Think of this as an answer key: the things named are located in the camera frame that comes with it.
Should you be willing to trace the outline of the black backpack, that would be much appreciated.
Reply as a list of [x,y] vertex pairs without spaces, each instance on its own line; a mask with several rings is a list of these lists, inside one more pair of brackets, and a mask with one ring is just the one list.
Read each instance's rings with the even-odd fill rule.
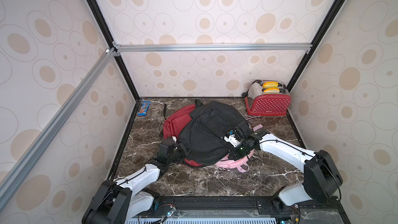
[[226,156],[236,161],[247,154],[246,151],[237,151],[225,139],[234,134],[246,140],[253,133],[249,122],[233,106],[212,101],[196,106],[189,116],[190,122],[177,138],[177,143],[188,150],[188,161],[210,166]]

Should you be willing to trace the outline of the red backpack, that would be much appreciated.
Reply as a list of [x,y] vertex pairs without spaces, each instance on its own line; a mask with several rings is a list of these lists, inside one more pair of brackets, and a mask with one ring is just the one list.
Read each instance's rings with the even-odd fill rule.
[[[188,148],[178,140],[178,137],[181,131],[192,120],[190,113],[194,109],[194,104],[185,106],[165,120],[163,130],[160,134],[160,137],[163,138],[163,140],[161,142],[160,149],[157,152],[157,159],[162,163],[173,163],[173,150],[176,146],[184,146],[185,148]],[[191,168],[200,168],[203,166],[193,160],[189,160],[187,157],[182,163]]]

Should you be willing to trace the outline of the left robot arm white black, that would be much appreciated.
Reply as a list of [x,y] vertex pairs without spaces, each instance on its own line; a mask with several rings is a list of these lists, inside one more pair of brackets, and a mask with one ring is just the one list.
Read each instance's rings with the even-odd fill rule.
[[124,224],[153,207],[154,198],[143,189],[156,182],[190,150],[175,138],[163,139],[157,153],[137,172],[120,180],[101,183],[82,218],[83,224]]

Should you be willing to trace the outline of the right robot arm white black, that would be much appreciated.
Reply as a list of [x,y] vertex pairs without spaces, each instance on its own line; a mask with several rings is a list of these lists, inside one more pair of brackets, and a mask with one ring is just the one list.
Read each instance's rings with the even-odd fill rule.
[[256,131],[235,128],[227,132],[224,140],[232,145],[233,158],[243,158],[252,150],[259,149],[285,160],[303,173],[301,182],[281,188],[274,194],[272,206],[277,213],[305,201],[327,203],[336,192],[341,196],[343,179],[327,151],[300,148],[263,128]]

